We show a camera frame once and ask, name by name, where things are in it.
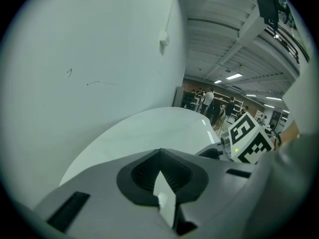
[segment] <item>black rectangular opening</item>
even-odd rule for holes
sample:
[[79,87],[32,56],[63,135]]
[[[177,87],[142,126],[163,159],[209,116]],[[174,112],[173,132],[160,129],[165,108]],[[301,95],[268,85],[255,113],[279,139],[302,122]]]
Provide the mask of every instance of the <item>black rectangular opening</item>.
[[90,197],[89,194],[82,192],[75,192],[47,221],[48,224],[55,229],[64,233],[80,210],[83,208],[85,202]]
[[243,178],[249,178],[249,176],[251,175],[251,173],[249,172],[244,172],[244,171],[240,171],[240,170],[236,170],[236,169],[228,169],[226,171],[226,173],[235,175],[235,176],[239,176],[239,177],[243,177]]

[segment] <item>white curved surface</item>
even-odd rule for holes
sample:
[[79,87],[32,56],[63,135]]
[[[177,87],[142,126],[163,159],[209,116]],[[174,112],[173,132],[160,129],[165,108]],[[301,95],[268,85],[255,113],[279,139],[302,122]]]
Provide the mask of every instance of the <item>white curved surface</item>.
[[94,140],[69,166],[60,186],[91,166],[138,152],[169,148],[194,155],[219,141],[209,119],[200,113],[176,107],[148,110]]

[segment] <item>white paper tag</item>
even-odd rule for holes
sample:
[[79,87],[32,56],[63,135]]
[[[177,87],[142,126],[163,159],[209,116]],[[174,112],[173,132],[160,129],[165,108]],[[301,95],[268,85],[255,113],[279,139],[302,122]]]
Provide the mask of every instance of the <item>white paper tag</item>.
[[170,228],[173,227],[176,195],[170,188],[162,172],[156,178],[153,195],[159,198],[159,213]]

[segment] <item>white box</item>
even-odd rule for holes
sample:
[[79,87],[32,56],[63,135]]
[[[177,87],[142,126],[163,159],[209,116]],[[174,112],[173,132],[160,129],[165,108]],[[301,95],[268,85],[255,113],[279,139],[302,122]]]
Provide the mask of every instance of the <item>white box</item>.
[[228,128],[229,158],[238,163],[256,164],[261,155],[274,149],[265,130],[246,112]]
[[169,35],[166,31],[162,31],[159,35],[159,41],[163,46],[169,45]]

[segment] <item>ceiling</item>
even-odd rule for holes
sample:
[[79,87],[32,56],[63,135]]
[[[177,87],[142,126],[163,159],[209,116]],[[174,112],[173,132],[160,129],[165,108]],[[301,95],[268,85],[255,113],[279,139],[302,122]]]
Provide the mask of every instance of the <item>ceiling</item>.
[[[280,110],[281,98],[299,75],[292,55],[269,35],[256,0],[184,0],[189,54],[185,78],[218,85]],[[236,73],[243,76],[227,80]]]

